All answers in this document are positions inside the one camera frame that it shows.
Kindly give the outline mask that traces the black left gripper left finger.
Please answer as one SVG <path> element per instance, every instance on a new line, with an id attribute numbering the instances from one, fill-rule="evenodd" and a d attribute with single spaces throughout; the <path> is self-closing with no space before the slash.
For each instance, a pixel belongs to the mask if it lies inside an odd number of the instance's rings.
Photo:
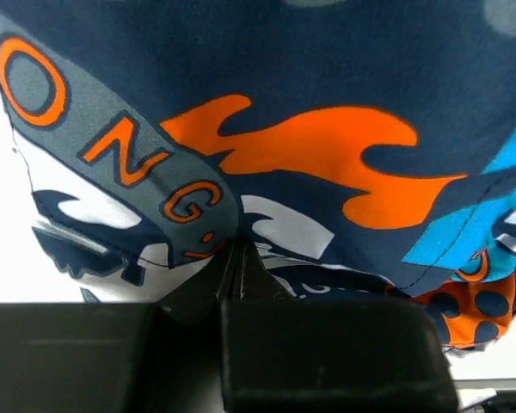
<path id="1" fill-rule="evenodd" d="M 228 243 L 159 304 L 0 304 L 0 412 L 219 412 Z"/>

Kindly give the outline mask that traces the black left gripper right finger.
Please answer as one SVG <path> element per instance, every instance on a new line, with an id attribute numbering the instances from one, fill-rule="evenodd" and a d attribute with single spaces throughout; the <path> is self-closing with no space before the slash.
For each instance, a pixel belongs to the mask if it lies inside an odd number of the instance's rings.
<path id="1" fill-rule="evenodd" d="M 228 412 L 455 412 L 433 320 L 400 299 L 305 301 L 255 246 L 226 250 L 219 293 Z"/>

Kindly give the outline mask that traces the colourful patterned shorts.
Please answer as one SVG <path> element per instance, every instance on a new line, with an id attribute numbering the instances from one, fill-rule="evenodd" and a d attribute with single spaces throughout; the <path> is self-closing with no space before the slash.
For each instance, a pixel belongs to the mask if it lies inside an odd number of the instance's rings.
<path id="1" fill-rule="evenodd" d="M 87 302 L 204 317 L 243 238 L 447 348 L 516 318 L 516 1 L 0 1 L 0 120 Z"/>

